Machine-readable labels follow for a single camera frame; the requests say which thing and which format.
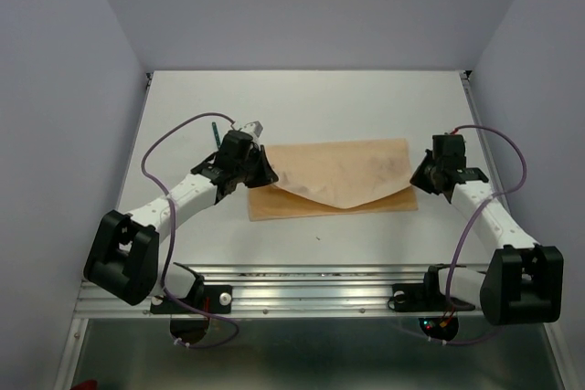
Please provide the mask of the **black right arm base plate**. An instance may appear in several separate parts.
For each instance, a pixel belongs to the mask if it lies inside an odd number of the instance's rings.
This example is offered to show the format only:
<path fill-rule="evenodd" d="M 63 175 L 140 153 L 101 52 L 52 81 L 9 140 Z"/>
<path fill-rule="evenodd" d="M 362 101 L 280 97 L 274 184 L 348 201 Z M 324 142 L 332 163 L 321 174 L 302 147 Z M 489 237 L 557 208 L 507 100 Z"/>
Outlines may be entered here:
<path fill-rule="evenodd" d="M 449 298 L 443 285 L 428 286 L 423 282 L 394 283 L 387 301 L 390 310 L 398 313 L 432 314 L 450 310 L 479 311 L 478 290 L 453 285 Z"/>

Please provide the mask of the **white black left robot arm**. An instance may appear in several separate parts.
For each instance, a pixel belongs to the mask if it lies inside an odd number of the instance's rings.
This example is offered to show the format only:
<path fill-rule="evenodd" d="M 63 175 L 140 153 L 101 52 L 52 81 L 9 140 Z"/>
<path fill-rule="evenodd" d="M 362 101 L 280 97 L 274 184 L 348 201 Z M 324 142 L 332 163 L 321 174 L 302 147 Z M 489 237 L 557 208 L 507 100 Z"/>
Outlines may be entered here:
<path fill-rule="evenodd" d="M 239 184 L 248 188 L 278 182 L 257 121 L 228 131 L 217 152 L 192 168 L 175 187 L 129 213 L 104 215 L 90 248 L 83 276 L 118 299 L 137 305 L 158 293 L 163 267 L 159 245 L 192 216 L 217 205 Z"/>

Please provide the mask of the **beige cloth napkin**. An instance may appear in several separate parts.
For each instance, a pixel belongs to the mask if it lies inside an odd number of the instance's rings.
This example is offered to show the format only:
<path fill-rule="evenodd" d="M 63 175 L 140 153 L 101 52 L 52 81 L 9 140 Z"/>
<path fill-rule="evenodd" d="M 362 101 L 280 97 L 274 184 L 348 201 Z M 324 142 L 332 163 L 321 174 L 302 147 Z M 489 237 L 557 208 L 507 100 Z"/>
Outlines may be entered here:
<path fill-rule="evenodd" d="M 418 209 L 405 139 L 272 145 L 266 153 L 279 181 L 249 190 L 251 221 Z"/>

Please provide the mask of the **green handled fork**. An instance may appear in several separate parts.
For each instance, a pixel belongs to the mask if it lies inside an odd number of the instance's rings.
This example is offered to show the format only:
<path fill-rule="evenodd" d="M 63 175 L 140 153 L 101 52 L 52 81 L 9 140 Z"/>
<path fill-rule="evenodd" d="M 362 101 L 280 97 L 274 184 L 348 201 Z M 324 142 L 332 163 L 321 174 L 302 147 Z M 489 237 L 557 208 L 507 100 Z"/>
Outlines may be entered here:
<path fill-rule="evenodd" d="M 219 149 L 220 145 L 221 145 L 221 139 L 220 139 L 220 135 L 219 135 L 218 125 L 215 121 L 213 121 L 213 122 L 211 122 L 211 127 L 212 127 L 212 132 L 213 132 L 216 147 L 217 147 L 217 149 Z"/>

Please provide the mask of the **aluminium mounting rail frame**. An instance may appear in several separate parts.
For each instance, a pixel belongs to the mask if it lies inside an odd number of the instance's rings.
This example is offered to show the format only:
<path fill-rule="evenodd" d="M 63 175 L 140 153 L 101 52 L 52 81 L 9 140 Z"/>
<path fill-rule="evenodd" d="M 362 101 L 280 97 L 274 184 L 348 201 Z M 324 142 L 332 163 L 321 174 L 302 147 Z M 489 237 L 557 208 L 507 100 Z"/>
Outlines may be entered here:
<path fill-rule="evenodd" d="M 266 144 L 404 138 L 420 162 L 433 134 L 475 122 L 460 71 L 164 71 L 147 90 L 119 208 L 158 196 L 146 167 L 176 184 L 214 147 L 218 111 L 260 121 Z M 462 216 L 418 193 L 410 212 L 253 222 L 238 190 L 177 237 L 178 261 L 208 285 L 233 288 L 238 337 L 213 322 L 215 349 L 176 346 L 170 318 L 83 283 L 56 388 L 102 389 L 579 389 L 557 324 L 513 326 L 481 340 L 479 312 L 460 313 L 463 346 L 425 339 L 416 314 L 388 306 L 452 258 Z"/>

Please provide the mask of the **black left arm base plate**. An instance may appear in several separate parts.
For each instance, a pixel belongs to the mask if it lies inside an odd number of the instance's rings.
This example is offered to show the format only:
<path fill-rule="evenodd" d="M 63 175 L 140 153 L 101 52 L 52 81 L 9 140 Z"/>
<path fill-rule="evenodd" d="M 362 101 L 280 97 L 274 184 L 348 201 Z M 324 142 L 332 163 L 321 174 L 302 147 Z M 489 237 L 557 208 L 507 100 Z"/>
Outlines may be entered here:
<path fill-rule="evenodd" d="M 231 285 L 205 285 L 199 292 L 189 292 L 188 296 L 182 299 L 182 301 L 190 307 L 207 313 L 227 315 L 231 313 L 232 296 L 233 288 Z M 153 315 L 181 315 L 191 313 L 191 311 L 176 304 L 165 296 L 152 298 L 150 312 Z"/>

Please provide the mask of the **red object at bottom edge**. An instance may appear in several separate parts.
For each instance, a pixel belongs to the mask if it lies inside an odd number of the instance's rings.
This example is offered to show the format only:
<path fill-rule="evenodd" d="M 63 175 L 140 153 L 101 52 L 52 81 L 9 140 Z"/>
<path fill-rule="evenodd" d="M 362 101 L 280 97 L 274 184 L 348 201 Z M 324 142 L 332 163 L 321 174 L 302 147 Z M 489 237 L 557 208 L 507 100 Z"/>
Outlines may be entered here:
<path fill-rule="evenodd" d="M 98 390 L 98 382 L 95 379 L 89 379 L 72 386 L 70 390 Z"/>

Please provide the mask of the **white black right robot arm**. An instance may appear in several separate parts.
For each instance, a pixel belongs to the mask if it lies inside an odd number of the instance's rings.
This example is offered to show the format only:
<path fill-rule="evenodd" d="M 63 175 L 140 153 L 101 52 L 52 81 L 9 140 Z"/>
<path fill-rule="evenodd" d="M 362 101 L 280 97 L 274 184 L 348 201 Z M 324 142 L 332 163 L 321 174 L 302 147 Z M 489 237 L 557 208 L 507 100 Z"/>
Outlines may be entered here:
<path fill-rule="evenodd" d="M 410 182 L 442 195 L 467 224 L 447 266 L 430 268 L 420 286 L 423 302 L 440 308 L 482 311 L 494 326 L 557 321 L 561 312 L 564 258 L 554 246 L 543 246 L 508 213 L 503 193 L 485 173 L 467 164 L 465 140 L 455 132 L 438 134 Z M 459 263 L 463 244 L 475 234 L 492 251 L 486 271 Z"/>

